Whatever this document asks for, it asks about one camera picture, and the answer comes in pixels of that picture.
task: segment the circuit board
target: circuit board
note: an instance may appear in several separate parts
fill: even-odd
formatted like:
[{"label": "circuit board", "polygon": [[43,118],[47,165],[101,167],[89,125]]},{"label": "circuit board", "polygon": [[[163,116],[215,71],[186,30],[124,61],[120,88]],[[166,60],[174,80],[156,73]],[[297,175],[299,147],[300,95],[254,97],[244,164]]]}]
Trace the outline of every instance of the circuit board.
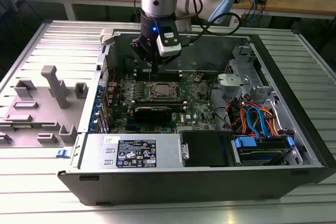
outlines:
[{"label": "circuit board", "polygon": [[[195,77],[196,73],[185,73],[179,82],[149,82],[125,76],[118,83],[119,100],[114,100],[110,108],[113,118],[110,133],[214,130],[215,120],[206,100],[207,81],[195,82]],[[151,107],[171,108],[172,119],[165,123],[137,123],[132,112],[136,107],[148,105],[147,102],[151,102]]]}]

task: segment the side panel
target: side panel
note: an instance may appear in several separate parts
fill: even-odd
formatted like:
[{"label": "side panel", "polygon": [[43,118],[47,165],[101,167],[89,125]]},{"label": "side panel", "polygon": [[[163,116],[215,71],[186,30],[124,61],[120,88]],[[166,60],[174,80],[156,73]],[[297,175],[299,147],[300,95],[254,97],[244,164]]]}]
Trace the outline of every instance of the side panel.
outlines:
[{"label": "side panel", "polygon": [[336,160],[332,156],[331,152],[328,150],[328,147],[324,143],[323,139],[319,135],[315,126],[307,116],[297,97],[291,90],[289,84],[283,77],[276,63],[272,59],[268,49],[265,47],[259,36],[252,36],[252,41],[259,53],[260,63],[267,69],[270,77],[274,82],[274,87],[276,87],[285,100],[290,112],[297,121],[300,129],[302,130],[304,136],[309,142],[310,146],[313,148],[314,153],[321,162],[323,166],[326,166],[328,169],[321,174],[320,177],[315,178],[313,183],[318,183],[328,178],[330,175],[336,172]]},{"label": "side panel", "polygon": [[100,175],[60,172],[58,177],[81,203],[92,206],[276,199],[321,172],[321,169]]}]

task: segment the power supply label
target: power supply label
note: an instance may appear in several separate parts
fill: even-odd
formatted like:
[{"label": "power supply label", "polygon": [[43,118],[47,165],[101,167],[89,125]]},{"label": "power supply label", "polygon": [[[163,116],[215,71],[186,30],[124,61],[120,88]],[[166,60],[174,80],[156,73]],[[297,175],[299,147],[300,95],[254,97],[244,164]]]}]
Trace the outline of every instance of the power supply label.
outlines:
[{"label": "power supply label", "polygon": [[117,167],[156,167],[156,140],[120,140]]}]

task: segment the robotic arm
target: robotic arm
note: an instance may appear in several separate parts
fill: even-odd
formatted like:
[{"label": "robotic arm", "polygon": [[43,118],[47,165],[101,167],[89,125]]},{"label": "robotic arm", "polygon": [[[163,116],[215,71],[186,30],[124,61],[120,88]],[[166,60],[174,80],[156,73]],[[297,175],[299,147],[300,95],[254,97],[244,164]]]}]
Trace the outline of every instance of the robotic arm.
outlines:
[{"label": "robotic arm", "polygon": [[180,55],[182,47],[175,24],[177,0],[141,0],[141,35],[131,46],[158,71],[167,57]]},{"label": "robotic arm", "polygon": [[[230,10],[234,0],[201,0],[206,3],[200,17],[211,21],[214,16]],[[156,74],[181,54],[182,46],[175,24],[175,11],[185,17],[195,16],[193,0],[141,0],[141,35],[131,43],[136,54],[152,67]]]}]

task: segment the motherboard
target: motherboard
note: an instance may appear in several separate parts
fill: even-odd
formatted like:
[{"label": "motherboard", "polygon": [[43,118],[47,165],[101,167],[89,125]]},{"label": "motherboard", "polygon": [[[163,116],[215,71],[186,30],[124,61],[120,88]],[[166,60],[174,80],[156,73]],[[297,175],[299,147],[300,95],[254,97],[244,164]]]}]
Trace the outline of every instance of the motherboard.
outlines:
[{"label": "motherboard", "polygon": [[214,130],[207,84],[196,73],[184,73],[178,81],[125,75],[109,88],[110,133]]}]

